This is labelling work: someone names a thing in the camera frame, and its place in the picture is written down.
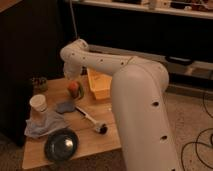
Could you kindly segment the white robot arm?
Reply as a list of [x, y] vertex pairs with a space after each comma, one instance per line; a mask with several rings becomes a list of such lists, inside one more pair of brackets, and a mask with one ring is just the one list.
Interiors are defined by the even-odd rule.
[[163, 99], [169, 75], [161, 63], [95, 53], [82, 39], [62, 48], [60, 56], [69, 79], [76, 78], [82, 67], [112, 77], [112, 112], [127, 171], [183, 171]]

